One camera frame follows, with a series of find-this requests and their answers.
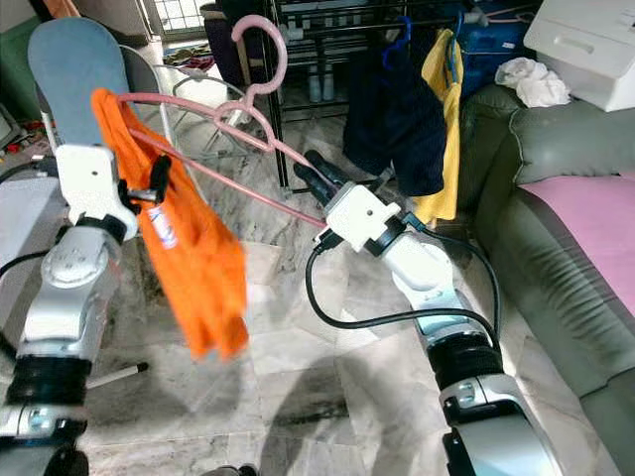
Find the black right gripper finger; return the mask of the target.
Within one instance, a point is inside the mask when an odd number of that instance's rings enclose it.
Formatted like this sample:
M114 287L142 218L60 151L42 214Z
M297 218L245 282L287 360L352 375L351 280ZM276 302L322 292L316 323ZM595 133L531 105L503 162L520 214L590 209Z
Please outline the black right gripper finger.
M326 159L308 159L301 165L301 179L316 199L333 199L348 182L345 173Z
M346 184L358 184L355 177L351 177L344 168L328 160L323 154L313 150L313 167L325 178L332 187L344 187Z

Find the orange garment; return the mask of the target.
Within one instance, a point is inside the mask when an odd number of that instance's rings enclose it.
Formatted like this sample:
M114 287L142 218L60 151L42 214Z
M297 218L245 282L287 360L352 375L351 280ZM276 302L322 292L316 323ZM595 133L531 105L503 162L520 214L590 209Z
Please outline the orange garment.
M91 109L117 169L131 187L154 187L168 165L162 202L142 202L139 232L156 277L195 359L231 361L248 345L245 251L204 202L171 144L140 122L108 89L96 89Z

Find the blue plastic clothes hanger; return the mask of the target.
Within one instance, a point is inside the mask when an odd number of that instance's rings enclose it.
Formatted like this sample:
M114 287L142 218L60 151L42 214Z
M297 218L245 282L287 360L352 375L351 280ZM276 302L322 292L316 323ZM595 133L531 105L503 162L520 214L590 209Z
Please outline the blue plastic clothes hanger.
M384 63L385 68L390 67L390 60L393 59L393 55L406 50L412 40L413 20L408 15L399 15L398 19L401 23L401 32L395 38L393 44L387 46L381 54L381 62Z

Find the navy blue garment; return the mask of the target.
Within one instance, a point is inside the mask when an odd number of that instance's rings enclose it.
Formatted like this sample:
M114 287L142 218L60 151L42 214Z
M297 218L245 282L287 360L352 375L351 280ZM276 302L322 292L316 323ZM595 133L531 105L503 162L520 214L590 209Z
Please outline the navy blue garment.
M343 153L360 171L393 168L400 193L427 196L444 187L442 104L410 59L407 41L350 61Z

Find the colourful floor mat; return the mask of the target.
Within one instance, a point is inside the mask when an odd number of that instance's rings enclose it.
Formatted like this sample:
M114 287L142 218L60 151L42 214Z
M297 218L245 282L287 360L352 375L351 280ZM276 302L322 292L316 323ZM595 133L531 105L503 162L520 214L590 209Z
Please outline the colourful floor mat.
M195 42L193 45L167 47L163 55L163 64L167 66L209 69L216 63L207 42Z

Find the light blue cushion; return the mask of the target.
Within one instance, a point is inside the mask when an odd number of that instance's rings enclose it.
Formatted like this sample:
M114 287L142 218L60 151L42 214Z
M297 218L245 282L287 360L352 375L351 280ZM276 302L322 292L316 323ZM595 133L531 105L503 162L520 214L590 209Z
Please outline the light blue cushion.
M29 38L28 63L61 144L103 145L92 92L130 91L121 46L108 29L82 17L42 23Z

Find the dark purple cabinet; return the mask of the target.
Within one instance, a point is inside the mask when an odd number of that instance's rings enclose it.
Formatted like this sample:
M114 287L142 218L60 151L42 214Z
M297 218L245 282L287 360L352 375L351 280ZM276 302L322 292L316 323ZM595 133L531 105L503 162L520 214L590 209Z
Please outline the dark purple cabinet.
M222 80L245 89L249 83L271 80L266 66L267 37L258 31L246 32L248 44L240 49L231 38L239 20L251 14L262 14L262 0L209 0L199 6L199 14L208 40L208 48Z

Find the bright barred window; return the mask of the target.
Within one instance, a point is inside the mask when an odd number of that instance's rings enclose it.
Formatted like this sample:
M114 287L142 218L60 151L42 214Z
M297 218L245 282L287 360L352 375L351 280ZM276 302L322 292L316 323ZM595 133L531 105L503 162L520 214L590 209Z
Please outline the bright barred window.
M160 35L185 35L202 29L200 6L207 0L145 0L147 14Z

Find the green plastic basket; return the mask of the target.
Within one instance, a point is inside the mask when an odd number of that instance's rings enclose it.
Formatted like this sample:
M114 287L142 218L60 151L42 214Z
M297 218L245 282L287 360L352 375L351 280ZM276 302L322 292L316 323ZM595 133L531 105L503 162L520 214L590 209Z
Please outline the green plastic basket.
M23 20L18 26L6 29L0 35L1 76L31 75L29 68L29 41L32 33L40 26L37 15Z

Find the green leather sofa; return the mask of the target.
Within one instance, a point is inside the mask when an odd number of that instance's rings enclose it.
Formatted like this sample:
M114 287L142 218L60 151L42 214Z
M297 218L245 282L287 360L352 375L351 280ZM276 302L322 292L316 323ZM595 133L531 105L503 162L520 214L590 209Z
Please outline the green leather sofa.
M459 115L458 207L503 290L582 398L635 398L635 296L622 298L526 184L635 176L635 109L530 108L488 86Z

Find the large blue storage box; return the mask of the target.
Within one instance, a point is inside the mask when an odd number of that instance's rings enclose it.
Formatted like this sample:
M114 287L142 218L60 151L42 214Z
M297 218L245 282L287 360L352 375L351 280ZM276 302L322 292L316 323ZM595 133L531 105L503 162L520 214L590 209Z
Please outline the large blue storage box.
M525 49L523 41L534 6L472 6L462 17L456 41L467 54L512 54Z

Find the crumpled white cloth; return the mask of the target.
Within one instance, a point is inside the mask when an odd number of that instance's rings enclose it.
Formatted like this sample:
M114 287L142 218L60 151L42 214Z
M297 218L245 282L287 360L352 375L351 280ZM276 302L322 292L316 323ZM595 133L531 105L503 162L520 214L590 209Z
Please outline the crumpled white cloth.
M558 107L571 103L567 84L538 60L509 59L496 68L494 82L516 92L526 107Z

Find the pink blanket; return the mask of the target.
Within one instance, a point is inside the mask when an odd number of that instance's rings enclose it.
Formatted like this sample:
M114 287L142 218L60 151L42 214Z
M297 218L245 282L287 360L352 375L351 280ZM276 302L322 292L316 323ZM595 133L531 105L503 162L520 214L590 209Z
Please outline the pink blanket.
M523 187L552 209L621 298L635 296L635 174L544 178Z

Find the white storage box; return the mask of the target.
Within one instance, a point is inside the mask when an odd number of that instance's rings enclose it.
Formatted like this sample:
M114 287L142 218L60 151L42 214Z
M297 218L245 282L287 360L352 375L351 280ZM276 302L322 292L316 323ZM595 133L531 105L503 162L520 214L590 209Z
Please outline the white storage box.
M575 98L635 108L635 0L544 0L523 44Z

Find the white tubular bouncer frame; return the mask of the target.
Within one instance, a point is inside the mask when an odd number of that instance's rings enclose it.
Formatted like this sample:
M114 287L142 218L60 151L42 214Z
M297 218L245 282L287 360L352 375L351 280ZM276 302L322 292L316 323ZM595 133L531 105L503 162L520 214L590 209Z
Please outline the white tubular bouncer frame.
M195 101L205 107L218 107L223 101L241 98L239 87L222 80L216 67L199 69L185 66L156 64L160 91L177 98ZM241 146L232 145L208 119L176 105L159 105L158 114L163 133L181 153L196 158L212 158L245 153Z

